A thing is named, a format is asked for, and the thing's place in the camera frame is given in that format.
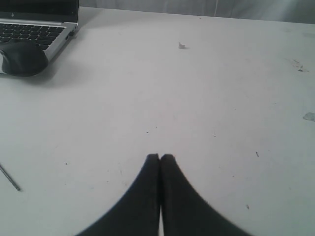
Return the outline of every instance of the laptop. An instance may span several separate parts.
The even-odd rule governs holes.
[[[50,61],[75,34],[78,15],[79,0],[0,0],[0,43],[32,41]]]

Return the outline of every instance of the table surface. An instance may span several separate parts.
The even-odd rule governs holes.
[[[1,235],[76,235],[149,153],[253,235],[315,235],[314,25],[93,8],[80,25],[41,75],[0,75],[0,163],[23,189],[0,175]]]

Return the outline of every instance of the computer mouse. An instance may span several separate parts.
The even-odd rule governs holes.
[[[48,66],[44,51],[36,44],[14,39],[0,44],[2,71],[14,76],[33,76]]]

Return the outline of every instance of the wall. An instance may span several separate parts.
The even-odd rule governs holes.
[[[81,0],[81,6],[315,24],[315,0]]]

